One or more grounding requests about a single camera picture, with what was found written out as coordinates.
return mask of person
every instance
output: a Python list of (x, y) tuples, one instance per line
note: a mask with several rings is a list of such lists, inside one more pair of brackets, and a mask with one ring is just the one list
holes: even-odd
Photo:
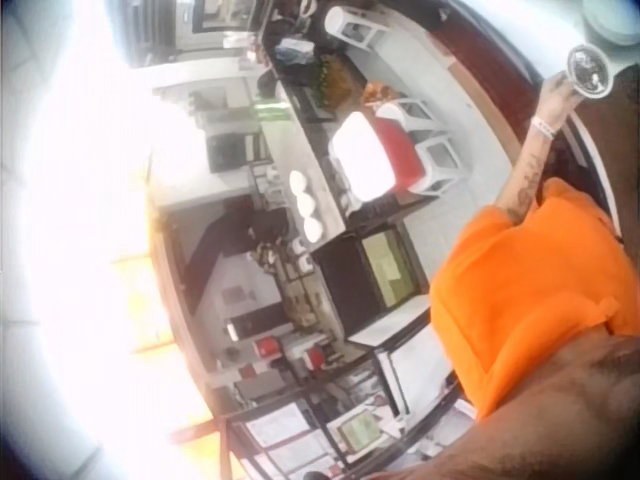
[(371, 478), (640, 478), (636, 273), (589, 196), (557, 178), (538, 192), (581, 100), (564, 74), (544, 83), (495, 204), (432, 282), (431, 321), (476, 425), (434, 459)]

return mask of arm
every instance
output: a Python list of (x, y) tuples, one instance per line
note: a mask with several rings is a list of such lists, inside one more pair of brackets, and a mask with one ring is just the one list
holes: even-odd
[[(566, 75), (558, 74), (542, 86), (536, 117), (557, 132), (581, 100)], [(514, 225), (522, 223), (531, 208), (550, 148), (551, 139), (531, 126), (518, 161), (495, 202)]]

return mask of wristband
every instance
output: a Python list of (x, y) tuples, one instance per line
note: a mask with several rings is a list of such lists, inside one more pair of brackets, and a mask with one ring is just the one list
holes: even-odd
[(553, 140), (554, 138), (556, 138), (555, 130), (551, 128), (549, 124), (542, 120), (540, 117), (533, 117), (531, 119), (531, 125), (536, 127), (540, 132), (543, 133), (545, 137), (549, 138), (549, 140)]

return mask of orange shirt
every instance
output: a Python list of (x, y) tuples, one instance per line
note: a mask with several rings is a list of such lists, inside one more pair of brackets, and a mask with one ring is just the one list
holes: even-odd
[(478, 418), (574, 336), (640, 335), (634, 269), (607, 215), (559, 179), (514, 227), (484, 208), (431, 287), (431, 321)]

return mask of hand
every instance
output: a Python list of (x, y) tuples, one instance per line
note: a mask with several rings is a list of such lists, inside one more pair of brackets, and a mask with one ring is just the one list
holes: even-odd
[(583, 98), (573, 88), (573, 83), (567, 78), (567, 74), (558, 73), (542, 84), (536, 117), (545, 121), (557, 132)]

